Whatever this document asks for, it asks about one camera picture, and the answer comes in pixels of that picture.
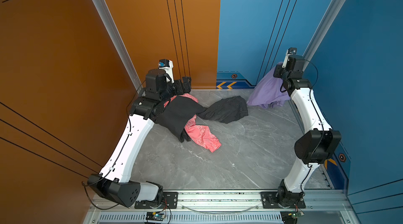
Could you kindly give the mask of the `green circuit board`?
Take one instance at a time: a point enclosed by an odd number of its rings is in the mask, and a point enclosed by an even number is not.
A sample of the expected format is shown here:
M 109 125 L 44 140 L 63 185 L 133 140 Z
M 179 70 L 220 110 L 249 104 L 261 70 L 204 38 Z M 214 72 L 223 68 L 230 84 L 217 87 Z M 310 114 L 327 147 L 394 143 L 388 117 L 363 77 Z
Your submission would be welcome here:
M 166 219 L 166 214 L 162 212 L 147 212 L 145 223 L 160 224 Z
M 297 224 L 298 219 L 304 215 L 303 212 L 281 212 L 281 219 L 284 224 Z

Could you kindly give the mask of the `pink patterned jacket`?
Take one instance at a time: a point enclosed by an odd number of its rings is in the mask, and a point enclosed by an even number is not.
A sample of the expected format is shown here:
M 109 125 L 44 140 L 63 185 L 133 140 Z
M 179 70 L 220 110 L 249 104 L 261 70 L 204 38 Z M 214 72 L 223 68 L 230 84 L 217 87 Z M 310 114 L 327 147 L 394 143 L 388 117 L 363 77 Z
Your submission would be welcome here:
M 213 133 L 211 133 L 211 130 L 208 126 L 197 124 L 196 118 L 197 115 L 193 119 L 191 119 L 185 126 L 185 130 L 191 137 L 191 141 L 195 142 L 199 146 L 209 150 L 212 153 L 215 152 L 221 147 L 220 141 Z

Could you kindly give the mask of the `dark grey denim garment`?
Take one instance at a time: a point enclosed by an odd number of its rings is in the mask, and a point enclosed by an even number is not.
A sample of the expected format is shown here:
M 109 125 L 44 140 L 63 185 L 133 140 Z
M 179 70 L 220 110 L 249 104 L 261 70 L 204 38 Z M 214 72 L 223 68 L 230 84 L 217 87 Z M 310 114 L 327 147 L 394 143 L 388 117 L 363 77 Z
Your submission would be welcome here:
M 221 99 L 197 114 L 203 120 L 231 123 L 248 116 L 246 100 L 241 96 Z

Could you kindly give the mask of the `right green circuit board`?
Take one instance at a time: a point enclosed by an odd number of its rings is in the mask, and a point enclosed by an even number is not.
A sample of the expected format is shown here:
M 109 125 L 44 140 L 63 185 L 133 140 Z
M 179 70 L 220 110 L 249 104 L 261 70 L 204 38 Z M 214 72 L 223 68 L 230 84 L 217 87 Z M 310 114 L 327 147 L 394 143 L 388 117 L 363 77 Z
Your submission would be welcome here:
M 284 224 L 297 224 L 298 219 L 304 215 L 303 212 L 281 212 L 281 219 Z

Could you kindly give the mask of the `purple t-shirt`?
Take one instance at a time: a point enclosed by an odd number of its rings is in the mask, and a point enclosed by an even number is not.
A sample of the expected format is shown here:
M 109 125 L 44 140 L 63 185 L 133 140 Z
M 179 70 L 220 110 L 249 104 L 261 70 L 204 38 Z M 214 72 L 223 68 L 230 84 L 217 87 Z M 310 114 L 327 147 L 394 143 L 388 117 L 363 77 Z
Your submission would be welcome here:
M 248 98 L 248 106 L 259 106 L 264 109 L 282 107 L 290 100 L 288 93 L 281 92 L 283 80 L 274 77 L 275 67 L 272 68 L 256 85 Z

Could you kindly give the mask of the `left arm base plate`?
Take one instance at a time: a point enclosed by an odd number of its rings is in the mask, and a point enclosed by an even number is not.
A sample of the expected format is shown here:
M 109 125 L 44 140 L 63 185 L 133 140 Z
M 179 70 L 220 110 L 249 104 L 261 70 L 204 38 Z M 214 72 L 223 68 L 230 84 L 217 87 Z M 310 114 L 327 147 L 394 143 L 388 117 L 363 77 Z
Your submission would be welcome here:
M 178 203 L 177 191 L 164 191 L 159 193 L 153 201 L 137 201 L 134 204 L 135 209 L 163 209 L 168 206 L 169 209 L 176 209 Z

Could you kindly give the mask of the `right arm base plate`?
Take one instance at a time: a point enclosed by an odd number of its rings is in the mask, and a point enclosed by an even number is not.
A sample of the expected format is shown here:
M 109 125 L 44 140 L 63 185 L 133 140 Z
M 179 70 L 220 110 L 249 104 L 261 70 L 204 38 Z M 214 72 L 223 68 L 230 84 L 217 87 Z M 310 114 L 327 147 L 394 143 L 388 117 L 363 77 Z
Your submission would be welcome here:
M 274 191 L 262 191 L 260 193 L 264 209 L 304 209 L 305 201 L 301 193 L 279 193 Z

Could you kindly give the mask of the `aluminium front rail frame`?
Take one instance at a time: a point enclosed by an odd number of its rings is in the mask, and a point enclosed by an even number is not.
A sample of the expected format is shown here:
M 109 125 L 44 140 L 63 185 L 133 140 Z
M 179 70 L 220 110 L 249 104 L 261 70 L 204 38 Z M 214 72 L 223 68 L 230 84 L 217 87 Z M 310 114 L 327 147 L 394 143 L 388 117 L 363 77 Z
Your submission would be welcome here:
M 298 224 L 358 224 L 359 219 L 340 190 L 308 189 L 306 208 L 264 209 L 260 193 L 269 189 L 166 190 L 178 192 L 176 209 L 127 208 L 95 196 L 85 224 L 146 224 L 147 212 L 162 212 L 161 224 L 283 224 L 281 212 L 303 212 Z

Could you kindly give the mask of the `left green circuit board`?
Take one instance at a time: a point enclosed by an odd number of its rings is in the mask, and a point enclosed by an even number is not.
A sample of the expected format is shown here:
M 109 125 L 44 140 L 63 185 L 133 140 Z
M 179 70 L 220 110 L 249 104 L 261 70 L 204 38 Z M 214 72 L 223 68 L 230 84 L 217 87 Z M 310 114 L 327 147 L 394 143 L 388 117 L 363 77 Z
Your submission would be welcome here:
M 166 219 L 166 214 L 162 212 L 147 212 L 145 223 L 160 224 Z

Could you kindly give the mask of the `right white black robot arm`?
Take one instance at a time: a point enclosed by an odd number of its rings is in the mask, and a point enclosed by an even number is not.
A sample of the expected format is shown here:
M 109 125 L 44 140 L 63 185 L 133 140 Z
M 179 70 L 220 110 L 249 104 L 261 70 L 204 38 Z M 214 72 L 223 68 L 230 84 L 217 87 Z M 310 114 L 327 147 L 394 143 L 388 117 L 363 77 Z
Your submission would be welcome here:
M 282 208 L 299 208 L 305 185 L 313 172 L 330 159 L 342 135 L 325 119 L 315 99 L 313 87 L 303 77 L 306 59 L 286 54 L 282 64 L 277 64 L 273 76 L 282 80 L 281 92 L 287 92 L 301 118 L 304 134 L 294 144 L 296 161 L 288 176 L 281 181 L 276 201 Z

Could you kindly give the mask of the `black sweatshirt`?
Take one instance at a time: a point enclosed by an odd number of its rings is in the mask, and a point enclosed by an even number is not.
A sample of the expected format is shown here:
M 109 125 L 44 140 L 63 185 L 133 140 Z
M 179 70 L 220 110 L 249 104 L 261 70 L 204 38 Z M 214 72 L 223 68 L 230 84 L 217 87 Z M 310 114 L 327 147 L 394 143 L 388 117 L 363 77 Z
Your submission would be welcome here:
M 187 123 L 197 114 L 206 110 L 198 100 L 190 94 L 173 97 L 164 106 L 164 111 L 156 117 L 155 123 L 167 128 L 178 140 L 191 141 L 185 130 Z

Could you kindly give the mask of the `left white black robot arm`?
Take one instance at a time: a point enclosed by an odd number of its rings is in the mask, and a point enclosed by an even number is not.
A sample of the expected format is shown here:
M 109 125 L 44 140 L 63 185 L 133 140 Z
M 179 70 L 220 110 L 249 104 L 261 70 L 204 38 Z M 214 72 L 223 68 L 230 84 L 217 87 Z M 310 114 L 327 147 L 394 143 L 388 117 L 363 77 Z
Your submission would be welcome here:
M 158 207 L 163 202 L 163 186 L 151 182 L 131 181 L 133 166 L 140 148 L 157 116 L 174 97 L 191 91 L 191 77 L 175 80 L 168 68 L 150 70 L 145 87 L 130 104 L 126 128 L 109 161 L 97 174 L 92 174 L 84 189 L 92 189 L 101 198 L 124 207 L 146 202 Z

